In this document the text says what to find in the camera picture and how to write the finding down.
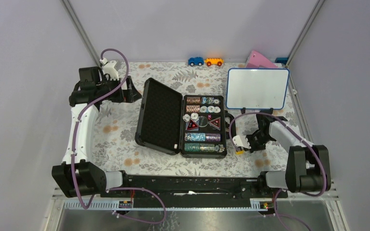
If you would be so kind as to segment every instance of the toy train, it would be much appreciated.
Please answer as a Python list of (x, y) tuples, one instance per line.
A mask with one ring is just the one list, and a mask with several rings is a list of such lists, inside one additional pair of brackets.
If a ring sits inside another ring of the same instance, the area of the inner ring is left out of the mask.
[(205, 60), (203, 60), (202, 57), (194, 57), (194, 58), (190, 58), (188, 60), (188, 65), (190, 65), (190, 66), (195, 66), (195, 65), (202, 66), (204, 63), (206, 63), (207, 66), (211, 66), (212, 64), (222, 66), (222, 64), (224, 63), (224, 60), (223, 59), (205, 59)]

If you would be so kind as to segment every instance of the yellow object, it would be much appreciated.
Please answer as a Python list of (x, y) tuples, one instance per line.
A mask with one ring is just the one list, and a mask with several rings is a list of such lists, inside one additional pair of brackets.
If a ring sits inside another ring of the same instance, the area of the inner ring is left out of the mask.
[(206, 65), (210, 66), (212, 64), (217, 64), (218, 66), (221, 66), (224, 63), (223, 59), (205, 59)]

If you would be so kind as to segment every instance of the floral tablecloth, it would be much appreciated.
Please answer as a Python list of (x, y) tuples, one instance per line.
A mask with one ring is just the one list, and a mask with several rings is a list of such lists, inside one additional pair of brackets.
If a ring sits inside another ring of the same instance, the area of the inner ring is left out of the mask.
[[(225, 63), (223, 66), (190, 67), (186, 63), (149, 62), (130, 63), (130, 75), (136, 88), (143, 93), (144, 82), (152, 77), (185, 94), (223, 95), (226, 97), (227, 71), (243, 64)], [(124, 76), (125, 65), (119, 70)], [(104, 171), (125, 170), (129, 174), (257, 177), (261, 171), (286, 168), (287, 153), (276, 142), (269, 142), (266, 150), (236, 155), (227, 141), (224, 159), (184, 158), (171, 156), (135, 143), (141, 100), (135, 103), (104, 101), (94, 128), (93, 162)], [(239, 110), (229, 110), (237, 116)], [(285, 116), (297, 132), (295, 115), (288, 91), (284, 109), (275, 111)], [(256, 117), (247, 115), (236, 121), (238, 134), (252, 134), (257, 129)]]

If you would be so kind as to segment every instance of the gray wall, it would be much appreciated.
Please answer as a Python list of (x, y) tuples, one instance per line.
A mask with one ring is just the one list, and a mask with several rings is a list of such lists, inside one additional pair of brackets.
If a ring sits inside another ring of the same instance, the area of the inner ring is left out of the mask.
[(349, 226), (370, 230), (370, 1), (326, 1), (290, 68)]
[(90, 65), (60, 1), (0, 0), (0, 230), (40, 228), (70, 130), (68, 96)]
[(118, 47), (130, 61), (202, 55), (245, 62), (252, 49), (287, 56), (317, 0), (71, 2), (98, 52)]

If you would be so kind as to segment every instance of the blue object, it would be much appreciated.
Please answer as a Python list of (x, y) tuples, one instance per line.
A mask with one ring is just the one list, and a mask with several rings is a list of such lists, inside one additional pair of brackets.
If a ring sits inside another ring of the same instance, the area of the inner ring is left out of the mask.
[(202, 57), (195, 57), (195, 58), (190, 58), (188, 59), (188, 65), (190, 66), (202, 66), (204, 64), (203, 58)]
[(279, 57), (279, 58), (276, 58), (275, 63), (286, 65), (287, 60), (289, 60), (288, 57)]

